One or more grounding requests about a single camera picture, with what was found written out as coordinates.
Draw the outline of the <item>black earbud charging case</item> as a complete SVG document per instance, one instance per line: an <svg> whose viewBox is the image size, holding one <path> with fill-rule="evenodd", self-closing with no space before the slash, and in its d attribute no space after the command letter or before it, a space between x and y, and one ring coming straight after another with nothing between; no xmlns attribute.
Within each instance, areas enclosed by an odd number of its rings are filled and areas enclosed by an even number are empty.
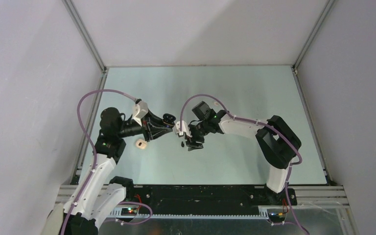
<svg viewBox="0 0 376 235"><path fill-rule="evenodd" d="M169 113L163 114L162 120L163 120L163 123L169 127L175 126L176 117L172 114L169 114Z"/></svg>

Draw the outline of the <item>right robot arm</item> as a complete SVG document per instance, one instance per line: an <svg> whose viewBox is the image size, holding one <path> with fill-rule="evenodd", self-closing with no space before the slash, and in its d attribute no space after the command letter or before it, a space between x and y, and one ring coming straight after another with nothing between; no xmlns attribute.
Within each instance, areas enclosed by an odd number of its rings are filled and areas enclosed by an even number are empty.
<svg viewBox="0 0 376 235"><path fill-rule="evenodd" d="M284 198L285 183L290 176L290 168L295 165L293 158L302 162L299 149L301 140L280 116L274 115L266 121L249 120L231 115L225 109L218 112L202 101L193 109L197 123L179 120L175 133L184 137L190 151L202 149L208 134L233 134L256 140L269 164L268 179L265 186L265 198L272 205L279 204Z"/></svg>

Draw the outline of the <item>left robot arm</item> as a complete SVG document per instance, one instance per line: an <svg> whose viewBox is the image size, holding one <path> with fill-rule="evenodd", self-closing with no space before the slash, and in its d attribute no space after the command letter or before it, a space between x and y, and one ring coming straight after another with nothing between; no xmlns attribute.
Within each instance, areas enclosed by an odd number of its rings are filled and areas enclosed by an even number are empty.
<svg viewBox="0 0 376 235"><path fill-rule="evenodd" d="M60 235L96 235L117 205L121 202L135 205L132 179L115 176L104 193L100 193L124 152L124 139L143 135L146 142L155 140L172 132L176 121L172 114L154 115L144 102L134 105L129 119L114 107L104 109L100 117L99 134L92 145L93 162L87 169L85 180L64 204Z"/></svg>

